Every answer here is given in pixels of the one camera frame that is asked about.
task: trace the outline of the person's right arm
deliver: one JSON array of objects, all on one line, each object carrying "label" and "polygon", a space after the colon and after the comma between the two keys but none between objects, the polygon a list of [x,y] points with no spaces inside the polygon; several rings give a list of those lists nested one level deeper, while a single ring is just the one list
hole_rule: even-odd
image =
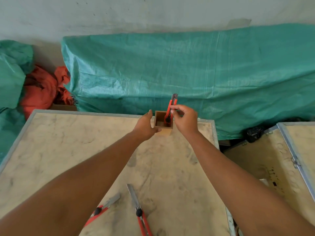
[{"label": "person's right arm", "polygon": [[244,235],[315,235],[315,227],[278,194],[223,155],[199,131],[198,114],[184,105],[172,109],[178,130],[191,144],[205,174]]}]

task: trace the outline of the plywood surface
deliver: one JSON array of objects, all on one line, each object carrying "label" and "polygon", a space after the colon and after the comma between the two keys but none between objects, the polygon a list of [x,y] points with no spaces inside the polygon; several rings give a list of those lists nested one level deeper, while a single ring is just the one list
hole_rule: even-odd
[{"label": "plywood surface", "polygon": [[[0,175],[0,217],[130,132],[137,120],[36,113]],[[213,143],[211,124],[198,127]],[[121,198],[81,235],[141,234],[126,183],[133,184],[154,235],[229,235],[225,206],[175,125],[170,136],[154,136],[137,148],[101,202],[117,192]]]},{"label": "plywood surface", "polygon": [[285,126],[297,150],[299,163],[307,172],[315,189],[315,126]]},{"label": "plywood surface", "polygon": [[299,170],[294,167],[292,155],[278,129],[224,154],[256,178],[267,179],[270,188],[315,225],[315,202]]}]

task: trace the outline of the person's right hand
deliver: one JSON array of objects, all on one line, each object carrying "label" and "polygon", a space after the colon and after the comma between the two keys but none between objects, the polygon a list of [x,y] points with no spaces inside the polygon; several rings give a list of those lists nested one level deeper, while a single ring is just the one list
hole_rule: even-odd
[{"label": "person's right hand", "polygon": [[175,118],[175,124],[178,130],[184,135],[187,136],[192,133],[199,132],[197,125],[198,113],[185,105],[171,105],[171,113]]}]

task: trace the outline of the hand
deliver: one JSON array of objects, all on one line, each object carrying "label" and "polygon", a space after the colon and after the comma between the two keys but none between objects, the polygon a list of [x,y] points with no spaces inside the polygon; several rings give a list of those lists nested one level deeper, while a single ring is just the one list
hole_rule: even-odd
[{"label": "hand", "polygon": [[171,113],[175,118],[175,124],[178,130],[186,137],[188,134],[196,133],[198,131],[198,113],[185,105],[171,105]]},{"label": "hand", "polygon": [[155,133],[161,131],[161,128],[151,127],[152,110],[144,114],[137,122],[133,132],[136,132],[137,136],[142,141],[149,140]]}]

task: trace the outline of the small wooden container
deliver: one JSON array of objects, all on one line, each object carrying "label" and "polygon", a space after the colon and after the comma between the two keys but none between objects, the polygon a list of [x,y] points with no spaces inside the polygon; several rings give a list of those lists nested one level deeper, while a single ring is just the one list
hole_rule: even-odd
[{"label": "small wooden container", "polygon": [[171,126],[167,127],[164,124],[166,111],[155,111],[154,126],[161,128],[162,131],[156,133],[158,136],[169,136],[173,130],[173,118],[171,118]]}]

